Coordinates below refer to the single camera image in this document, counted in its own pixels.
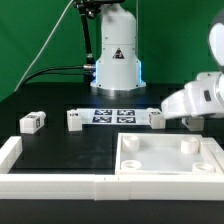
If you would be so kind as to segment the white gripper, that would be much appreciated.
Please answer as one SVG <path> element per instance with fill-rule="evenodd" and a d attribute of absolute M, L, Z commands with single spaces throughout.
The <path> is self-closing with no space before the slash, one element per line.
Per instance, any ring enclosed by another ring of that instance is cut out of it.
<path fill-rule="evenodd" d="M 202 72 L 161 103 L 166 119 L 183 117 L 224 118 L 224 74 Z"/>

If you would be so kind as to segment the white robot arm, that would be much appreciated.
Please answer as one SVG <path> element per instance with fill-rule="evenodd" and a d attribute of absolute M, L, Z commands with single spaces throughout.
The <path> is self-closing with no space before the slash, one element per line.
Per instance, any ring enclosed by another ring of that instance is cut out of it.
<path fill-rule="evenodd" d="M 101 10 L 101 56 L 91 90 L 114 96 L 129 95 L 146 87 L 141 62 L 136 56 L 135 17 L 115 1 L 103 3 Z M 224 55 L 216 55 L 218 72 L 200 73 L 161 103 L 167 119 L 208 116 L 224 118 Z"/>

